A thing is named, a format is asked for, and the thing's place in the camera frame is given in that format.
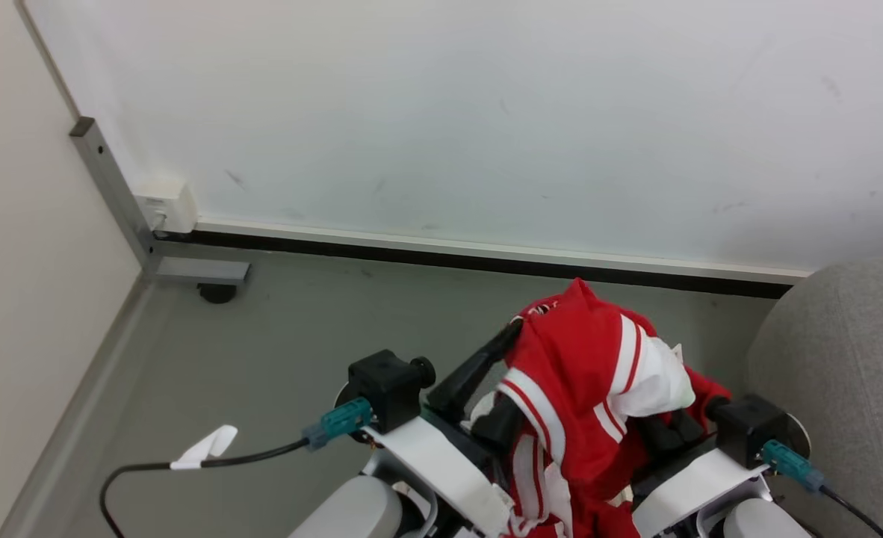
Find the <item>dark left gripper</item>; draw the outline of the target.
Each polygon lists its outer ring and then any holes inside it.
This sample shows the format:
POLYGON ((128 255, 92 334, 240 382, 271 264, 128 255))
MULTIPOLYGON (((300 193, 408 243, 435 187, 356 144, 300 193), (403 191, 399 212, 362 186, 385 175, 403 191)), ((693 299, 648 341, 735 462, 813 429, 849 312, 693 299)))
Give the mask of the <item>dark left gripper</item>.
POLYGON ((479 350, 445 376, 427 395, 421 417, 435 427, 472 466, 493 483, 509 488, 511 451, 526 416, 514 402, 479 402, 471 426, 461 425, 466 407, 493 365, 504 361, 522 333, 524 321, 514 319, 479 350))

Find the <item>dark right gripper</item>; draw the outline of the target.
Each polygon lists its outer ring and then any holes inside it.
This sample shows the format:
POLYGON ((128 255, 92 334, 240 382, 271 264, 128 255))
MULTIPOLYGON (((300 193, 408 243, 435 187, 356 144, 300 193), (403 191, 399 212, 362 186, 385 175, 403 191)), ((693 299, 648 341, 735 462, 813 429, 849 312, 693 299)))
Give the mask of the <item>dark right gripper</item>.
POLYGON ((681 409, 635 418, 635 427, 647 456, 636 479, 669 479, 716 447, 715 435, 681 409))

